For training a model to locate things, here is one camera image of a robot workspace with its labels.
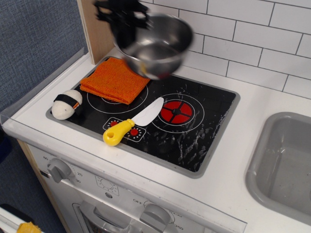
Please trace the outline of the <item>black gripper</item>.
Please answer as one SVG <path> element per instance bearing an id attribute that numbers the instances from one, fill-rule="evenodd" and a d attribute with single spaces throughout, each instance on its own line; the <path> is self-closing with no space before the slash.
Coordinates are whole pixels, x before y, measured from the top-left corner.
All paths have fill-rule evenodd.
<path id="1" fill-rule="evenodd" d="M 146 24 L 148 7 L 138 0 L 96 0 L 97 18 L 110 23 L 119 48 L 125 49 L 134 42 L 134 27 L 125 23 Z"/>

